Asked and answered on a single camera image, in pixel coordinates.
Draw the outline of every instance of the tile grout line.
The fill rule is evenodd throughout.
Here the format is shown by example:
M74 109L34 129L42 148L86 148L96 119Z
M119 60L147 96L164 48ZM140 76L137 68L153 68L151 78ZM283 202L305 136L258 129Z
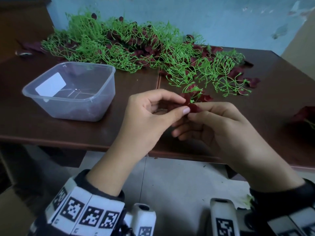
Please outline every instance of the tile grout line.
M142 177L142 184L141 184L141 190L140 190L139 203L140 203L140 200L141 200L141 193L142 193L142 186L143 186L143 179L144 179L144 171L146 170L146 162L147 162L147 157L146 157L146 160L144 162L144 169L143 169L143 177Z

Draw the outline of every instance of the brown wooden table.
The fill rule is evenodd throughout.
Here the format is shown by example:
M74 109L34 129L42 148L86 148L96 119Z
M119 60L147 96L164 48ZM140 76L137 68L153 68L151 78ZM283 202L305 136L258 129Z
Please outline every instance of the brown wooden table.
M206 93L214 101L233 103L291 166L315 169L315 139L313 144L307 143L288 131L286 125L302 107L315 106L315 81L272 51L236 50L254 64L254 67L245 69L244 77L260 78L261 83L249 96L229 95L225 98L222 92L216 93L211 84ZM169 85L163 76L160 76L159 87L181 92ZM223 163L220 158L211 156L203 143L181 142L170 132L165 132L150 155Z
M292 166L315 169L315 147L288 134L285 124L301 107L315 105L315 81L271 51L238 49L254 64L245 77L262 82L250 96L215 93L211 84L206 92L215 101L229 101L250 120L258 132ZM130 95L157 87L180 92L168 85L157 69L136 74L116 71L116 95L99 122L79 122L50 117L22 88L56 64L45 55L33 59L14 57L0 64L0 141L58 148L106 151L116 135ZM223 163L211 156L200 142L180 142L169 129L150 153L151 156Z

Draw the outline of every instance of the floor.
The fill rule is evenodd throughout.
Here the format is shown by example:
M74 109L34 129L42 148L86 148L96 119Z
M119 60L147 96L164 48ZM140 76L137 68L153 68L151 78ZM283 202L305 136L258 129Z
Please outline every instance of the floor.
M87 152L79 168L60 167L38 147L25 147L41 168L52 194L70 176L93 167L104 154ZM299 174L315 182L315 174ZM155 236L201 235L209 215L210 199L214 197L230 199L236 207L248 207L248 183L227 179L220 164L145 157L135 166L123 190L127 207L141 202L156 211Z

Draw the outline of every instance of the clear plastic container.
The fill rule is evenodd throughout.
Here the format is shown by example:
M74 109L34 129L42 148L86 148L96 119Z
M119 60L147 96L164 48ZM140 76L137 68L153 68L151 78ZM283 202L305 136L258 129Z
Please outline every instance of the clear plastic container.
M115 71L106 64L60 63L26 85L22 93L54 118L96 122L114 98Z

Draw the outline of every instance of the wall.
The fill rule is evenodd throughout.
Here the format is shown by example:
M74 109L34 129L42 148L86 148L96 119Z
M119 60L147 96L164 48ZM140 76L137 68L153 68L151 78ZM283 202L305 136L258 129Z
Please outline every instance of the wall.
M48 6L58 29L65 12L82 7L102 18L124 16L143 23L170 21L185 34L197 32L210 45L272 50L281 55L315 7L315 0L52 0Z
M315 10L297 32L282 58L315 80Z

